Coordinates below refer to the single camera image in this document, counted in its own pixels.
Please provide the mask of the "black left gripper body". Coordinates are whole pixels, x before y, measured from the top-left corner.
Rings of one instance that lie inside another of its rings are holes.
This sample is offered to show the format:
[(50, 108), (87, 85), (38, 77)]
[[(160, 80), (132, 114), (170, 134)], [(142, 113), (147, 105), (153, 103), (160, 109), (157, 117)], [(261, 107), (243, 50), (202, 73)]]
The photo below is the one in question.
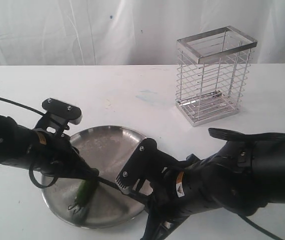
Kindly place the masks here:
[(54, 137), (32, 129), (19, 140), (14, 156), (16, 168), (34, 171), (53, 178), (83, 178), (83, 159), (66, 137)]

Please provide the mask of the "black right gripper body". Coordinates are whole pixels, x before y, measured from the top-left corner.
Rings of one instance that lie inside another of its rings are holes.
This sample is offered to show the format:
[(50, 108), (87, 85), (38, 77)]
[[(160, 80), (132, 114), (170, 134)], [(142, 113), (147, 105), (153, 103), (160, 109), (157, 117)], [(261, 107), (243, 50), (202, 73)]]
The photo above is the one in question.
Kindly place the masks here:
[(164, 168), (162, 181), (150, 183), (159, 213), (171, 223), (191, 215), (214, 210), (219, 204), (214, 199), (214, 184), (220, 166), (199, 159), (180, 161), (181, 168)]

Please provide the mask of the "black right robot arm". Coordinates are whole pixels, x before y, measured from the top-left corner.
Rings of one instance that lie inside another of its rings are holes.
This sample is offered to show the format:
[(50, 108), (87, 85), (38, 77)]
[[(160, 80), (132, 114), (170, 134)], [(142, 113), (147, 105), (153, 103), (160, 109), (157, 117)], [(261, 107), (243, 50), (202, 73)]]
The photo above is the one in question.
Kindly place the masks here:
[(178, 161), (152, 151), (143, 239), (163, 240), (190, 216), (211, 210), (224, 208), (248, 220), (269, 203), (285, 204), (285, 133), (208, 132), (225, 145), (205, 159), (191, 154)]

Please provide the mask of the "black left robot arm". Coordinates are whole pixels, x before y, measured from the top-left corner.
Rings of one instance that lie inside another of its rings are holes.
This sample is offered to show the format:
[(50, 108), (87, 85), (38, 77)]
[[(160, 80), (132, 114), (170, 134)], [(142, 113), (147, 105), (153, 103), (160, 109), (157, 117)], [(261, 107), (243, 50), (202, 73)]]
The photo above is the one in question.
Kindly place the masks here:
[(89, 179), (99, 175), (66, 138), (18, 125), (0, 115), (0, 165), (52, 178)]

